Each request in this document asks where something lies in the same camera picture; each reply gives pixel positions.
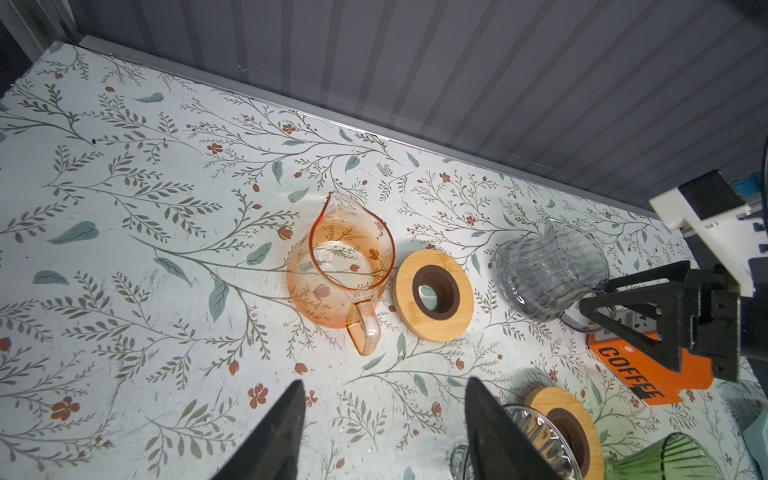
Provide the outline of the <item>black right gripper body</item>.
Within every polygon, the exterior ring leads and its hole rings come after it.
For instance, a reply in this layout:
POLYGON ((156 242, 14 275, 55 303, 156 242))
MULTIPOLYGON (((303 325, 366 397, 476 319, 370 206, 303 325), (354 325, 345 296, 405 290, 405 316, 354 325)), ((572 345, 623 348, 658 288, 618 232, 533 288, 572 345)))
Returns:
POLYGON ((741 360, 767 363, 767 259, 748 261, 750 296, 743 296, 723 267, 691 269, 692 312, 685 349, 711 361, 714 378, 738 382, 741 360))

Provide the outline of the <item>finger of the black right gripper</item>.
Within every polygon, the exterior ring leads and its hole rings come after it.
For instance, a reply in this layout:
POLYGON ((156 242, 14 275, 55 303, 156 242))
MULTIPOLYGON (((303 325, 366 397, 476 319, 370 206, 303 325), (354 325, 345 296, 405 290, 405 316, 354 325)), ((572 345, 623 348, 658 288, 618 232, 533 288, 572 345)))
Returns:
POLYGON ((606 283, 602 294, 582 299, 579 311, 665 369, 679 372, 682 351, 690 346, 691 340, 692 295, 686 284, 690 271, 690 262, 680 261, 614 278, 606 283), (657 338, 652 339, 606 314, 620 308, 654 321, 657 338))

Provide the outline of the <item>green glass dripper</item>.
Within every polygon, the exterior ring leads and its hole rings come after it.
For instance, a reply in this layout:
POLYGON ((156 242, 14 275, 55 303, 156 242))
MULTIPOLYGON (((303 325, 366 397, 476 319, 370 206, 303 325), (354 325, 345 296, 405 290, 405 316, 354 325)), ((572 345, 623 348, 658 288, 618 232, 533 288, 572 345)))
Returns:
POLYGON ((723 479, 717 462, 693 437, 675 432, 622 459, 607 459, 605 479, 723 479))

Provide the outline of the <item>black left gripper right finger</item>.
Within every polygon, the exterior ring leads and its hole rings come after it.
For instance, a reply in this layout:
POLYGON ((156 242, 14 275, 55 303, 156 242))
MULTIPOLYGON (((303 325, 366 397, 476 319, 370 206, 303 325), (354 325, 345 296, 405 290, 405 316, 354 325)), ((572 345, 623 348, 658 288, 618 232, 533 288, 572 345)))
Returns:
POLYGON ((468 453, 477 479, 565 479, 567 444, 526 406, 505 408, 472 377, 465 390, 468 453))

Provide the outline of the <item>grey glass pitcher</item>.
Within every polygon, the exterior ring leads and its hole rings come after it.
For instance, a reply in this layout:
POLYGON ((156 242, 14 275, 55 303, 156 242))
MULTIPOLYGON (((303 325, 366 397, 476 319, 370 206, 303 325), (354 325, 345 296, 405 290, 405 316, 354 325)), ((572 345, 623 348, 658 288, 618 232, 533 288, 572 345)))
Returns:
POLYGON ((608 260, 597 242, 551 218, 541 234, 507 241, 496 256, 499 291, 517 312, 540 323, 561 318, 573 304, 602 290, 609 278, 608 260))

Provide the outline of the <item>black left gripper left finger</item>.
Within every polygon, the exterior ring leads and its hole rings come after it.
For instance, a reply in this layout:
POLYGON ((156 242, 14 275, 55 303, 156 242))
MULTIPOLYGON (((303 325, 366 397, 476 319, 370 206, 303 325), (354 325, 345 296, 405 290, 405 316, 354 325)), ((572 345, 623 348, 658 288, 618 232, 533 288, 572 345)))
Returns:
POLYGON ((290 383, 213 479, 296 479, 306 404, 301 380, 290 383))

